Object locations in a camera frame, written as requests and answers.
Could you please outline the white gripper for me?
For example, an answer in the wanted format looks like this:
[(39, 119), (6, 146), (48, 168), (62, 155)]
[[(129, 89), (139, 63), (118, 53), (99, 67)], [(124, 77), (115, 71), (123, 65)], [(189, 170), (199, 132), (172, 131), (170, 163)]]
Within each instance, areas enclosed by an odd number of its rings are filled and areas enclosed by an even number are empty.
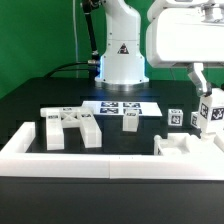
[(204, 75), (224, 65), (224, 0), (155, 0), (147, 17), (146, 57), (152, 67), (188, 66), (199, 97), (212, 94)]

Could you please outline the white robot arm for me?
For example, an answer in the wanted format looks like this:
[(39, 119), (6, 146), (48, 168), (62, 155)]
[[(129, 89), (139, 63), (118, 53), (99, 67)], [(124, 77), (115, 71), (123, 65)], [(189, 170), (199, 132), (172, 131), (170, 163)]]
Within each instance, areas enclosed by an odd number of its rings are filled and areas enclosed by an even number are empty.
[[(106, 14), (106, 51), (97, 51), (91, 12)], [(89, 24), (92, 56), (99, 62), (98, 86), (129, 91), (149, 82), (145, 65), (186, 67), (197, 94), (209, 96), (212, 87), (203, 76), (206, 67), (224, 66), (224, 0), (155, 0), (147, 12), (146, 53), (140, 53), (141, 17), (124, 0), (82, 0)]]

